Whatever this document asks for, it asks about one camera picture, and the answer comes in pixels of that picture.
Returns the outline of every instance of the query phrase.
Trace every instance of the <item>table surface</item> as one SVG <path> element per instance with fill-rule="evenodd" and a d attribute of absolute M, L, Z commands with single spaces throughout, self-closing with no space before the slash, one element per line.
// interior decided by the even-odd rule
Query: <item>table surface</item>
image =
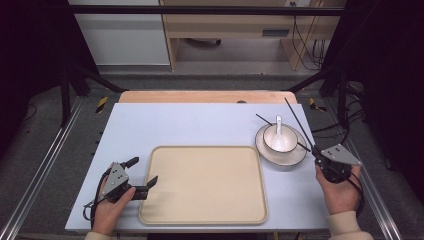
<path fill-rule="evenodd" d="M 234 92 L 235 97 L 230 102 L 238 99 L 252 103 L 252 100 L 245 100 L 247 99 L 245 97 L 239 99 L 243 95 L 242 92 Z M 166 93 L 166 96 L 178 93 L 191 94 L 185 91 Z M 286 92 L 258 93 L 263 96 L 275 94 L 273 102 L 280 103 L 284 102 L 284 95 L 294 96 Z M 193 92 L 193 94 L 207 95 L 207 92 L 202 91 L 202 94 Z M 225 91 L 223 94 L 231 95 L 231 92 Z M 313 140 L 302 106 L 293 104 L 292 107 L 308 137 Z M 128 169 L 127 173 L 130 176 L 130 184 L 142 185 L 150 153 L 157 146 L 255 146 L 256 132 L 266 124 L 255 114 L 269 121 L 273 121 L 277 114 L 281 115 L 283 123 L 301 131 L 287 104 L 117 103 L 65 228 L 78 232 L 90 230 L 89 222 L 82 216 L 83 205 L 94 197 L 100 176 L 111 162 L 123 162 L 139 156 L 140 162 Z M 321 188 L 315 180 L 314 158 L 310 153 L 301 163 L 291 167 L 277 166 L 263 157 L 261 164 L 268 204 L 268 218 L 262 224 L 149 226 L 143 224 L 138 217 L 140 202 L 132 201 L 121 215 L 116 230 L 148 233 L 271 232 L 327 228 L 325 216 L 328 213 Z"/>

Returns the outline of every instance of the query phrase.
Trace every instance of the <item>black pole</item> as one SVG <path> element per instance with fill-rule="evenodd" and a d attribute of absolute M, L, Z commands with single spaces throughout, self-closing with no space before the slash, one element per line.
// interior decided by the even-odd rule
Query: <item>black pole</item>
<path fill-rule="evenodd" d="M 349 127 L 349 119 L 347 117 L 347 109 L 346 109 L 346 97 L 347 97 L 347 89 L 349 82 L 346 78 L 346 73 L 342 70 L 340 71 L 340 80 L 339 80 L 339 92 L 338 92 L 338 101 L 337 101 L 337 117 L 341 126 L 344 129 Z"/>
<path fill-rule="evenodd" d="M 82 75 L 84 75 L 84 76 L 86 76 L 88 78 L 93 79 L 97 83 L 105 86 L 106 88 L 108 88 L 108 89 L 110 89 L 110 90 L 112 90 L 114 92 L 122 93 L 122 92 L 125 92 L 125 91 L 128 91 L 129 90 L 129 89 L 121 88 L 121 87 L 119 87 L 119 86 L 117 86 L 117 85 L 115 85 L 115 84 L 107 81 L 106 79 L 102 78 L 101 76 L 99 76 L 97 74 L 92 73 L 91 71 L 87 70 L 86 68 L 82 67 L 79 64 L 75 64 L 74 67 L 75 67 L 75 70 L 78 71 L 79 73 L 81 73 Z"/>
<path fill-rule="evenodd" d="M 357 10 L 309 7 L 248 6 L 116 6 L 116 5 L 47 5 L 45 10 L 75 14 L 194 14 L 194 15 L 275 15 L 275 16 L 343 16 Z"/>
<path fill-rule="evenodd" d="M 381 0 L 374 0 L 367 3 L 367 4 L 370 4 L 370 7 L 369 7 L 370 10 L 367 11 L 366 16 L 359 24 L 359 27 L 355 29 L 351 37 L 346 41 L 346 43 L 340 50 L 339 54 L 335 57 L 332 64 L 328 65 L 325 69 L 322 69 L 321 71 L 309 77 L 308 79 L 304 80 L 303 82 L 289 88 L 287 91 L 296 93 L 297 91 L 302 90 L 303 88 L 309 86 L 310 84 L 318 80 L 325 79 L 323 85 L 321 86 L 320 94 L 323 96 L 330 95 L 337 88 L 338 80 L 337 78 L 330 79 L 327 77 L 330 76 L 331 74 L 334 74 L 335 70 L 345 69 L 345 65 L 350 59 L 349 57 L 352 54 L 352 50 L 355 46 L 357 39 L 360 36 L 362 28 L 366 25 L 372 12 L 380 3 L 380 1 Z"/>

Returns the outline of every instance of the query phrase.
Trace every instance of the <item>cable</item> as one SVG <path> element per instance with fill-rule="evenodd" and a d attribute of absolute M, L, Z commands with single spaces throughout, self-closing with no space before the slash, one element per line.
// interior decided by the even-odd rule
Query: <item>cable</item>
<path fill-rule="evenodd" d="M 311 133 L 322 132 L 322 131 L 325 131 L 325 130 L 331 129 L 331 128 L 333 128 L 333 127 L 337 127 L 338 125 L 340 125 L 340 123 L 335 123 L 335 124 L 330 125 L 330 126 L 328 126 L 328 127 L 324 127 L 324 128 L 320 128 L 320 129 L 312 130 L 312 131 L 311 131 Z"/>
<path fill-rule="evenodd" d="M 318 45 L 318 48 L 320 48 L 319 56 L 315 55 L 315 49 L 317 48 L 317 45 Z M 312 57 L 313 57 L 312 61 L 318 64 L 318 67 L 320 69 L 322 67 L 322 64 L 324 63 L 324 51 L 325 51 L 325 40 L 321 40 L 321 46 L 319 46 L 319 40 L 315 39 L 314 45 L 312 46 Z"/>
<path fill-rule="evenodd" d="M 303 67 L 305 68 L 305 69 L 307 69 L 307 70 L 320 70 L 320 69 L 318 69 L 318 68 L 316 68 L 316 69 L 313 69 L 313 68 L 308 68 L 306 65 L 305 65 L 305 63 L 303 62 L 303 59 L 302 59 L 302 57 L 300 56 L 300 53 L 297 51 L 297 48 L 296 48 L 296 45 L 294 44 L 294 30 L 295 29 L 297 29 L 297 24 L 296 24 L 296 16 L 293 16 L 293 31 L 292 31 L 292 44 L 293 44 L 293 48 L 294 48 L 294 51 L 297 53 L 297 55 L 299 56 L 299 59 L 300 59 L 300 62 L 302 63 L 302 65 L 303 65 Z"/>
<path fill-rule="evenodd" d="M 348 105 L 347 105 L 347 107 L 346 108 L 349 108 L 350 106 L 352 106 L 353 104 L 355 104 L 355 103 L 359 103 L 359 104 L 361 104 L 361 100 L 355 100 L 355 101 L 352 101 L 352 102 L 350 102 Z"/>
<path fill-rule="evenodd" d="M 328 168 L 331 171 L 333 171 L 334 173 L 336 173 L 337 175 L 339 175 L 340 177 L 344 178 L 343 175 L 339 171 L 337 171 L 336 169 L 334 169 L 333 167 L 328 166 Z M 350 180 L 350 178 L 346 178 L 345 180 L 348 183 L 350 183 L 356 189 L 356 191 L 358 191 L 358 193 L 359 193 L 359 196 L 360 196 L 359 197 L 359 205 L 358 205 L 358 207 L 356 209 L 356 217 L 359 217 L 359 215 L 362 213 L 362 209 L 364 209 L 364 206 L 365 206 L 364 191 L 363 191 L 363 188 L 362 188 L 362 183 L 359 180 L 359 178 L 355 174 L 353 174 L 353 173 L 351 173 L 351 175 L 356 178 L 356 180 L 359 183 L 359 186 L 356 183 L 354 183 L 352 180 Z"/>
<path fill-rule="evenodd" d="M 334 134 L 334 135 L 330 135 L 330 136 L 314 136 L 314 138 L 335 138 L 335 137 L 338 137 L 338 136 L 343 135 L 343 134 L 346 134 L 346 131 L 341 132 L 341 133 L 337 133 L 337 134 Z"/>
<path fill-rule="evenodd" d="M 358 110 L 358 111 L 352 113 L 352 115 L 350 115 L 348 119 L 356 117 L 357 115 L 360 115 L 360 114 L 363 114 L 363 113 L 364 113 L 364 110 L 362 110 L 362 109 Z"/>
<path fill-rule="evenodd" d="M 344 135 L 344 137 L 343 137 L 342 141 L 340 142 L 340 144 L 342 144 L 342 145 L 343 145 L 343 143 L 346 141 L 346 139 L 347 139 L 347 135 L 349 135 L 349 131 L 350 131 L 350 127 L 349 127 L 349 125 L 348 125 L 348 127 L 347 127 L 347 129 L 346 129 L 346 134 Z"/>
<path fill-rule="evenodd" d="M 300 53 L 297 51 L 297 48 L 296 48 L 296 46 L 295 46 L 295 44 L 294 44 L 294 32 L 295 32 L 295 30 L 296 30 L 297 34 L 299 35 L 299 37 L 300 37 L 300 40 L 301 40 L 301 42 L 302 42 L 302 44 L 303 44 L 303 47 L 305 48 L 306 53 L 307 53 L 307 54 L 308 54 L 308 56 L 309 56 L 309 59 L 311 59 L 312 63 L 313 63 L 315 66 L 317 66 L 318 68 L 316 68 L 316 69 L 312 69 L 312 68 L 308 68 L 308 67 L 306 67 L 305 63 L 303 62 L 302 57 L 300 56 Z M 292 44 L 293 44 L 293 48 L 294 48 L 295 52 L 297 53 L 297 55 L 299 56 L 300 61 L 302 62 L 303 67 L 305 67 L 305 68 L 306 68 L 306 69 L 308 69 L 308 70 L 320 70 L 320 69 L 321 69 L 321 68 L 320 68 L 320 66 L 319 66 L 319 64 L 317 64 L 317 63 L 316 63 L 316 61 L 314 61 L 314 59 L 311 57 L 311 54 L 310 54 L 310 53 L 309 53 L 309 51 L 308 51 L 308 48 L 307 48 L 307 46 L 306 46 L 306 42 L 303 40 L 302 34 L 300 34 L 299 28 L 297 27 L 296 16 L 293 16 Z"/>
<path fill-rule="evenodd" d="M 103 200 L 105 200 L 105 198 L 103 198 L 102 200 L 98 201 L 98 199 L 99 199 L 99 192 L 100 192 L 100 188 L 101 188 L 101 186 L 103 184 L 104 179 L 110 174 L 110 171 L 111 171 L 111 169 L 109 168 L 108 170 L 106 170 L 106 172 L 104 172 L 102 174 L 102 177 L 100 178 L 100 181 L 99 181 L 99 185 L 97 185 L 97 191 L 96 191 L 96 195 L 95 195 L 93 201 L 91 201 L 91 202 L 87 203 L 86 205 L 84 205 L 84 210 L 82 212 L 82 215 L 84 216 L 84 219 L 85 220 L 91 222 L 91 228 L 93 228 L 93 225 L 94 225 L 94 216 L 96 214 L 97 205 L 99 203 L 101 203 Z M 87 214 L 86 214 L 87 208 L 91 208 L 90 209 L 90 217 L 87 217 Z"/>
<path fill-rule="evenodd" d="M 94 216 L 96 215 L 97 205 L 101 203 L 103 200 L 105 200 L 105 198 L 103 198 L 102 200 L 98 201 L 99 192 L 100 192 L 100 188 L 102 187 L 103 180 L 110 174 L 110 171 L 111 171 L 111 168 L 109 168 L 108 170 L 106 170 L 106 172 L 103 173 L 102 177 L 100 178 L 99 185 L 97 185 L 96 196 L 93 200 L 93 206 L 91 207 L 91 211 L 90 211 L 91 228 L 93 228 L 94 226 Z"/>
<path fill-rule="evenodd" d="M 22 120 L 22 121 L 26 121 L 26 120 L 28 120 L 28 119 L 30 119 L 30 118 L 32 118 L 36 113 L 37 113 L 37 106 L 35 106 L 35 105 L 33 105 L 33 104 L 30 104 L 30 103 L 28 103 L 28 106 L 31 106 L 31 107 L 33 107 L 34 108 L 34 112 L 31 114 L 31 116 L 29 116 L 29 117 L 26 117 L 24 120 Z"/>

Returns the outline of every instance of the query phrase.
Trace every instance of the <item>rectangular tray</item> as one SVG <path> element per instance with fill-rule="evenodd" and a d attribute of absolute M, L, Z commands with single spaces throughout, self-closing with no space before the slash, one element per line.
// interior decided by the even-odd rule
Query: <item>rectangular tray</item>
<path fill-rule="evenodd" d="M 146 181 L 145 224 L 260 224 L 267 204 L 258 152 L 250 146 L 161 146 Z"/>

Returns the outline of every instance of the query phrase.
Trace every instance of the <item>metal frame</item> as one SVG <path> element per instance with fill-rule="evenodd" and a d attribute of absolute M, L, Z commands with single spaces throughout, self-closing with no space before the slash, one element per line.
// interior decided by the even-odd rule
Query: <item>metal frame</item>
<path fill-rule="evenodd" d="M 309 7 L 249 7 L 249 6 L 116 6 L 116 5 L 48 5 L 45 10 L 75 14 L 194 14 L 194 15 L 289 15 L 343 16 L 358 10 Z"/>
<path fill-rule="evenodd" d="M 0 233 L 1 240 L 13 240 L 18 234 L 18 231 L 21 228 L 26 216 L 28 215 L 33 203 L 35 202 L 35 199 L 37 198 L 37 195 L 40 192 L 51 167 L 53 166 L 60 150 L 62 149 L 62 146 L 67 139 L 69 132 L 74 126 L 75 120 L 81 111 L 83 102 L 83 97 L 77 97 L 72 109 L 72 115 L 70 116 L 68 123 L 64 127 L 60 128 L 52 145 L 44 156 L 40 167 L 38 167 L 38 170 L 32 178 L 31 183 L 28 185 L 27 190 L 19 201 L 18 206 L 15 208 L 15 211 L 7 223 L 3 226 Z"/>

